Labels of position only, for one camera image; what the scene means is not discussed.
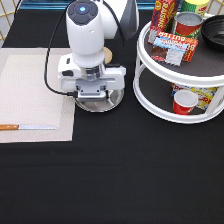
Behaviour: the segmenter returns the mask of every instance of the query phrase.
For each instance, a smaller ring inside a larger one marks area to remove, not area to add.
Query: black bowl
[[[201,35],[211,48],[224,52],[224,15],[206,19],[201,27]]]

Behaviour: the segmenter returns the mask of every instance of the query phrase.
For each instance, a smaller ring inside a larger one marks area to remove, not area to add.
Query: white wall
[[[14,2],[13,0],[0,0],[0,32],[4,38],[9,32],[10,25],[13,23],[15,5],[17,5],[18,2],[19,0],[14,0]],[[2,36],[0,34],[0,48],[3,44]]]

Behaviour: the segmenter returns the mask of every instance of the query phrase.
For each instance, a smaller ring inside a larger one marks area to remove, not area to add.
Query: shelf
[[[171,97],[171,83],[163,80],[151,71],[144,64],[136,69],[136,76],[133,83],[135,96],[140,104],[152,114],[168,121],[194,124],[208,121],[216,117],[224,109],[223,87],[220,87],[214,96],[209,108],[204,112],[201,109],[194,108],[190,115],[179,115],[173,113]]]
[[[173,96],[171,83],[154,75],[148,69],[144,69],[139,78],[139,88],[144,97],[153,105],[162,110],[173,113]],[[205,111],[197,107],[193,109],[191,115],[203,114]]]
[[[148,44],[148,33],[151,22],[141,31],[137,50],[140,60],[157,76],[178,84],[193,87],[218,87],[224,85],[224,53],[210,49],[202,37],[192,61],[183,62],[181,67],[158,63],[150,57],[152,45]]]

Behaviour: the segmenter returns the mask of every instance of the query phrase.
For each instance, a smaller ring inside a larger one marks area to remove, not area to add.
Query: label
[[[197,39],[201,24],[197,26],[186,26],[177,22],[175,34],[188,38]]]
[[[202,17],[204,17],[208,3],[209,3],[209,1],[202,5],[193,5],[193,4],[190,4],[186,1],[184,1],[183,5],[181,7],[181,12],[186,12],[186,11],[195,12],[195,13],[201,15]]]

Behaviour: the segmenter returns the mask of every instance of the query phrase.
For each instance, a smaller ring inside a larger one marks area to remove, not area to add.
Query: knife
[[[0,124],[0,131],[6,130],[55,130],[56,127],[49,125],[14,125]]]

